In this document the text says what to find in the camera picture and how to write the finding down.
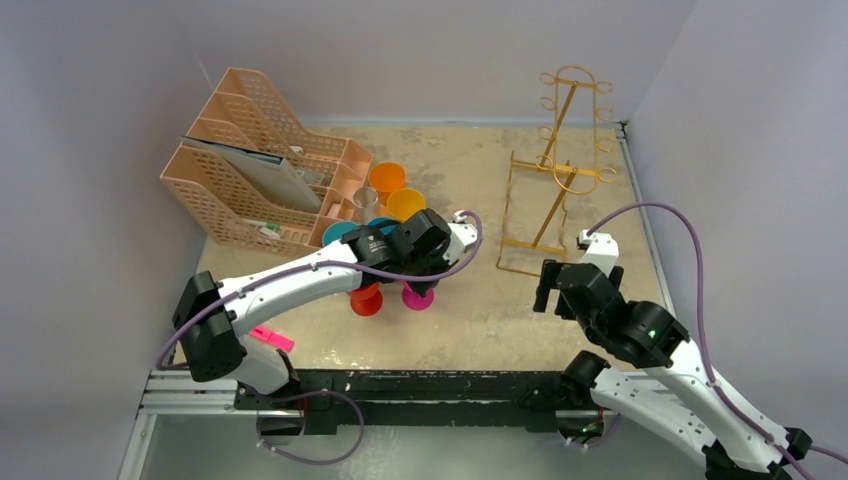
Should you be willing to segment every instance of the peach plastic organizer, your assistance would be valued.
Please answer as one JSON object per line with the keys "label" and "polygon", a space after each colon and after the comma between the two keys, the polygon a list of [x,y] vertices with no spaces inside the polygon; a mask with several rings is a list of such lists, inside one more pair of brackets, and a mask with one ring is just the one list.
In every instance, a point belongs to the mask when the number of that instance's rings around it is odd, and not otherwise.
{"label": "peach plastic organizer", "polygon": [[[373,160],[349,138],[308,131],[265,75],[240,68],[227,70],[188,135],[281,155],[294,168],[331,176],[329,187],[310,186],[323,199],[314,214],[268,201],[212,151],[181,144],[171,157],[160,178],[216,242],[282,255],[318,250],[327,227],[352,219],[353,193]],[[278,223],[281,238],[259,233],[244,218]]]}

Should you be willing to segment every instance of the table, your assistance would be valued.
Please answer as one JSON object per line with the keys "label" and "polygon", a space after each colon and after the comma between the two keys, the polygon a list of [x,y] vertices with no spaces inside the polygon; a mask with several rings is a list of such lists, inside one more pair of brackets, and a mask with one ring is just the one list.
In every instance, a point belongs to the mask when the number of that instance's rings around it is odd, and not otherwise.
{"label": "table", "polygon": [[[424,193],[427,204],[447,216],[461,208],[483,219],[484,241],[475,260],[436,288],[435,303],[423,312],[402,303],[399,284],[384,285],[382,310],[372,317],[354,314],[344,294],[324,298],[279,315],[265,324],[295,340],[295,367],[340,369],[559,370],[583,349],[609,355],[589,344],[575,322],[532,312],[535,277],[495,268],[501,238],[510,152],[535,161],[545,141],[534,128],[478,127],[324,127],[315,129],[350,137],[374,153],[377,162],[406,168],[407,186]],[[600,134],[615,136],[613,130]],[[560,162],[591,166],[590,129],[562,129]],[[618,143],[601,155],[601,166],[615,168],[615,181],[591,194],[567,196],[566,237],[572,240],[612,210],[634,201],[634,192]],[[532,239],[559,187],[548,175],[518,172],[510,218],[510,236]],[[555,246],[560,220],[555,217],[542,242]],[[625,269],[625,298],[662,304],[657,274],[636,211],[604,227],[619,242]],[[569,261],[581,252],[572,248]],[[542,254],[507,247],[505,257],[520,268],[538,269]],[[216,280],[265,270],[289,259],[222,246],[207,239],[198,271]],[[629,365],[615,363],[622,369]]]}

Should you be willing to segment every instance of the orange cup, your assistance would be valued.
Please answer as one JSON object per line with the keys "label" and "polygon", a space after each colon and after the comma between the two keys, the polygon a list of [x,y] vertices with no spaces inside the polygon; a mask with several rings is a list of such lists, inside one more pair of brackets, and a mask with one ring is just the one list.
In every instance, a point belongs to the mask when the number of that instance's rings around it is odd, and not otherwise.
{"label": "orange cup", "polygon": [[421,192],[414,188],[401,188],[389,195],[386,208],[388,208],[390,216],[405,222],[419,210],[427,208],[427,200],[424,199]]}
{"label": "orange cup", "polygon": [[377,190],[380,203],[388,205],[389,196],[406,184],[406,170],[394,162],[383,162],[371,169],[368,183]]}

